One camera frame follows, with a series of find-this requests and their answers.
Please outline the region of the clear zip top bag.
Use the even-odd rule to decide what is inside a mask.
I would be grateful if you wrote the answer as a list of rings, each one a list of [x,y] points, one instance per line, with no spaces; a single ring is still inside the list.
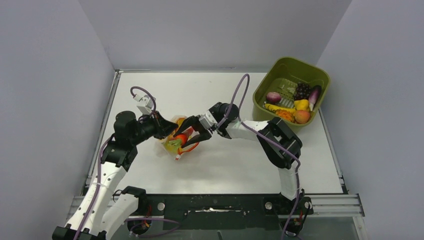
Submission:
[[[194,143],[191,145],[187,145],[186,147],[182,147],[184,144],[187,143],[188,140],[197,135],[192,127],[189,127],[188,129],[184,130],[182,133],[174,137],[174,134],[186,118],[187,116],[185,115],[175,115],[171,119],[171,121],[178,125],[178,128],[174,130],[165,139],[159,140],[157,142],[158,147],[161,149],[161,151],[159,152],[160,154],[167,153],[174,160],[179,161],[184,154],[193,151],[199,145],[199,143]]]

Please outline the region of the orange carrot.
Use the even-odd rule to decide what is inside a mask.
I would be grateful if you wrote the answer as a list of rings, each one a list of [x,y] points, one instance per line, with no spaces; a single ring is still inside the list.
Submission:
[[[178,134],[172,140],[169,140],[167,146],[172,149],[179,149],[193,134],[194,130],[190,127],[185,130],[183,133]]]

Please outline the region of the yellow banana bunch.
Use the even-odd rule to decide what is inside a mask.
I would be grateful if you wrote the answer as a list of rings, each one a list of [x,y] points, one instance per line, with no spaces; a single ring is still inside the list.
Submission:
[[[167,136],[165,140],[161,141],[161,145],[164,149],[176,159],[181,157],[181,154],[183,153],[182,145],[184,145],[188,140],[188,136],[184,132],[174,136],[185,119],[185,116],[174,117],[172,120],[178,125],[177,129]]]

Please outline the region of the dark purple grapes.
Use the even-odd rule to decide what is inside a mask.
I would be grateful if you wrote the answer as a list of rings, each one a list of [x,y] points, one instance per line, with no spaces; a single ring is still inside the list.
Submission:
[[[298,83],[293,94],[293,99],[298,100],[308,100],[311,94],[312,88],[306,83]]]

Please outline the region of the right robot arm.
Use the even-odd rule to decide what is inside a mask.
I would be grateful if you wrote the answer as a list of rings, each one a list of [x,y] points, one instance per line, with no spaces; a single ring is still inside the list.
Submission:
[[[278,169],[282,209],[293,215],[301,207],[299,158],[303,143],[282,119],[242,121],[235,104],[218,102],[205,113],[186,118],[175,134],[179,135],[189,128],[196,135],[188,139],[183,147],[207,141],[214,132],[230,140],[258,142],[268,160]]]

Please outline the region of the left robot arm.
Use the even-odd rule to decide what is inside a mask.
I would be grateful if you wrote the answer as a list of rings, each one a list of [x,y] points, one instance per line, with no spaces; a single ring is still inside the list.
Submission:
[[[81,204],[65,226],[55,228],[54,240],[109,240],[126,219],[146,204],[146,191],[127,186],[112,206],[109,202],[138,154],[137,146],[153,137],[165,139],[178,129],[158,111],[139,121],[132,111],[115,117],[114,133],[102,145],[97,170]]]

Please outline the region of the purple red onion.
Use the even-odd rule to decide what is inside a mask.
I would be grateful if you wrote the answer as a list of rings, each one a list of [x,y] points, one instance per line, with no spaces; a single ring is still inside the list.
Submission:
[[[268,92],[265,97],[269,104],[277,104],[282,100],[282,96],[278,92]]]

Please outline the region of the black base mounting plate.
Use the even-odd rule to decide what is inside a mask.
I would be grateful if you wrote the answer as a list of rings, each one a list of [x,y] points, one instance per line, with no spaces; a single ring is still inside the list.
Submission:
[[[135,190],[133,216],[164,217],[163,230],[285,229],[298,235],[314,213],[312,200],[302,192],[298,202],[280,193],[156,194]]]

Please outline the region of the green plastic bin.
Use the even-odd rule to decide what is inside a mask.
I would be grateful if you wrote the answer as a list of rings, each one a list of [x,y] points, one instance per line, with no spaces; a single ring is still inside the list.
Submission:
[[[293,57],[278,59],[256,87],[252,96],[252,118],[255,121],[267,121],[277,117],[275,112],[264,109],[264,104],[269,104],[266,101],[268,92],[277,92],[282,97],[279,103],[272,105],[284,108],[295,108],[293,95],[298,83],[308,84],[311,88],[316,85],[322,87],[320,97],[313,111],[309,111],[310,119],[306,124],[292,123],[284,120],[294,131],[308,126],[313,122],[316,115],[319,114],[319,108],[327,94],[331,79],[324,70]]]

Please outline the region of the purple eggplant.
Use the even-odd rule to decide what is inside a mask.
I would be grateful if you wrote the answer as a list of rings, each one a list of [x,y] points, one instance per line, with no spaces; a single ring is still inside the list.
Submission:
[[[309,111],[312,112],[314,110],[314,107],[316,103],[319,100],[319,97],[321,95],[322,87],[320,85],[315,85],[311,88],[309,97],[308,97],[308,103],[309,103]]]

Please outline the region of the aluminium frame rail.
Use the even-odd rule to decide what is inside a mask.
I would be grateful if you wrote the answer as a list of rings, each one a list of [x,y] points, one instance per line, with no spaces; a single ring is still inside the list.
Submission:
[[[289,202],[281,194],[147,194],[140,215],[154,217],[188,217],[194,214],[237,217],[287,217]],[[363,217],[358,194],[306,194],[301,196],[293,216]]]

